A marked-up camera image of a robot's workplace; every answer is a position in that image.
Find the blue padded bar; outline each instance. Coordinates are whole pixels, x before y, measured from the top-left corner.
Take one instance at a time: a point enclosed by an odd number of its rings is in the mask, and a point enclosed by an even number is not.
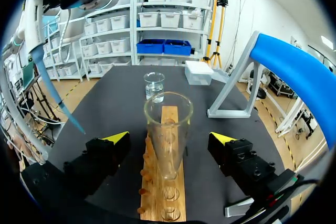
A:
[[[287,83],[316,117],[331,149],[336,142],[336,76],[310,54],[260,34],[250,57]]]

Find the tripod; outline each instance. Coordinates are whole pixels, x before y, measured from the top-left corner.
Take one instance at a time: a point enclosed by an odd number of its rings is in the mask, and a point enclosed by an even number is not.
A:
[[[213,66],[216,66],[216,63],[217,63],[217,60],[218,60],[219,67],[222,68],[222,61],[220,59],[221,57],[220,57],[220,53],[219,53],[219,48],[220,48],[220,43],[222,41],[222,33],[223,33],[224,17],[225,17],[225,7],[227,6],[227,4],[228,4],[227,0],[214,0],[213,18],[212,18],[213,21],[211,23],[211,29],[210,29],[209,39],[208,39],[206,56],[203,57],[203,59],[201,60],[201,61],[206,62],[209,66],[210,66],[210,63],[211,63],[212,59],[215,58]],[[214,26],[215,26],[215,18],[216,18],[217,6],[221,6],[222,7],[221,21],[220,21],[221,25],[220,25],[220,28],[219,28],[218,40],[216,41],[216,43],[217,43],[216,51],[213,52],[213,54],[209,58],[211,41],[212,41],[213,32],[214,32]]]

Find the ceiling light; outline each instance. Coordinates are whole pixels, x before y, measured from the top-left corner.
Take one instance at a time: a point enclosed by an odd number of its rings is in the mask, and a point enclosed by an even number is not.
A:
[[[321,36],[322,42],[329,47],[331,50],[334,50],[334,44],[328,40],[327,38],[325,38],[325,36]]]

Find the black table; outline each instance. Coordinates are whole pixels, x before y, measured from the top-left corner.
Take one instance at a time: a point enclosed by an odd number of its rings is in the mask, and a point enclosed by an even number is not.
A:
[[[249,119],[209,119],[206,111],[224,84],[212,80],[210,86],[190,86],[182,67],[132,66],[114,67],[97,82],[74,111],[84,127],[81,134],[66,123],[53,147],[49,160],[62,170],[85,150],[85,143],[94,137],[106,137],[129,131],[132,147],[115,176],[108,177],[87,201],[103,209],[128,217],[139,218],[140,170],[145,151],[146,118],[143,113],[145,88],[143,76],[152,71],[165,75],[165,91],[176,91],[193,102],[189,141],[183,157],[187,220],[206,223],[231,223],[237,217],[224,218],[224,206],[246,198],[231,177],[225,177],[207,151],[209,132],[234,138],[245,138],[268,162],[275,162],[277,174],[285,169],[280,155],[256,111]],[[244,109],[247,101],[233,88],[221,109]]]

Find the glass beaker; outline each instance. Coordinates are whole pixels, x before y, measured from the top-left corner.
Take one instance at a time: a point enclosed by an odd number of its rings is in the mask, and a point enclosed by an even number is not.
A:
[[[164,75],[157,72],[151,72],[144,75],[146,99],[163,92]]]
[[[193,104],[181,94],[163,92],[146,101],[144,113],[163,179],[174,180],[186,146]]]

